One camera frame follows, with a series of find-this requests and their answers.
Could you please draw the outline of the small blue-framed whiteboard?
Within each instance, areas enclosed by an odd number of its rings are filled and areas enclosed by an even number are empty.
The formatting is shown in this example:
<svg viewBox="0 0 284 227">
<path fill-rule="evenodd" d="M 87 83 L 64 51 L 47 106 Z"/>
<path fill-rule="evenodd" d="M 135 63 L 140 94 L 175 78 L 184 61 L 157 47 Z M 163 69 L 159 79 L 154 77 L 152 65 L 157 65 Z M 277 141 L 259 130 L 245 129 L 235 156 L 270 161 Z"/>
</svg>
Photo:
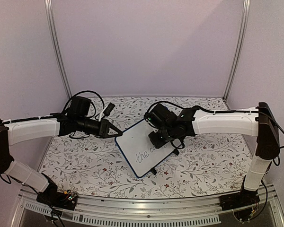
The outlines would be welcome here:
<svg viewBox="0 0 284 227">
<path fill-rule="evenodd" d="M 170 155 L 179 155 L 179 150 L 167 143 L 157 149 L 148 135 L 153 128 L 140 120 L 123 131 L 123 135 L 115 138 L 115 143 L 136 177 L 142 178 L 148 173 L 157 174 L 156 166 Z"/>
</svg>

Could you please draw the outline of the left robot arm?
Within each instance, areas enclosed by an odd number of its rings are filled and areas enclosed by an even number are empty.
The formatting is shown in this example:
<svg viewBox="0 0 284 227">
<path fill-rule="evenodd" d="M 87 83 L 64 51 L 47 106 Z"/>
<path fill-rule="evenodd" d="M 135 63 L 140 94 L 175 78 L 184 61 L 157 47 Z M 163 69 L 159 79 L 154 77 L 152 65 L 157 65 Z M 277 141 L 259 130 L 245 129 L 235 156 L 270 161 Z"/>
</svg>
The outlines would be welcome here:
<svg viewBox="0 0 284 227">
<path fill-rule="evenodd" d="M 11 184 L 12 180 L 30 187 L 37 194 L 37 202 L 50 208 L 74 210 L 77 204 L 75 192 L 58 191 L 58 186 L 47 175 L 16 161 L 9 148 L 20 142 L 45 137 L 66 136 L 75 132 L 83 132 L 100 139 L 122 136 L 122 131 L 106 119 L 115 105 L 103 105 L 103 110 L 89 116 L 89 108 L 93 106 L 91 99 L 82 97 L 84 92 L 73 95 L 60 113 L 25 119 L 6 120 L 0 118 L 0 176 L 6 175 L 3 181 Z"/>
</svg>

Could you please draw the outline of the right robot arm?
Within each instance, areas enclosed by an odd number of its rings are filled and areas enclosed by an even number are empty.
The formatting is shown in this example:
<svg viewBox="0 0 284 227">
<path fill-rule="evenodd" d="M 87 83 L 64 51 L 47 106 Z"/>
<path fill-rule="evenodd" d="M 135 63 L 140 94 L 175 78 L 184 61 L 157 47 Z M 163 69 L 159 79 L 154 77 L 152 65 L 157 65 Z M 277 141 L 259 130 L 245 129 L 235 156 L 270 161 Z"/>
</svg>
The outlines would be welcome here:
<svg viewBox="0 0 284 227">
<path fill-rule="evenodd" d="M 257 194 L 260 183 L 271 164 L 279 158 L 279 133 L 284 130 L 275 120 L 269 106 L 260 102 L 257 107 L 240 110 L 208 110 L 200 106 L 182 108 L 179 115 L 164 106 L 163 101 L 152 104 L 144 120 L 156 129 L 149 134 L 155 148 L 179 140 L 208 133 L 242 134 L 256 137 L 257 146 L 248 173 L 244 176 L 239 192 L 219 197 L 222 210 L 232 210 L 259 203 Z"/>
</svg>

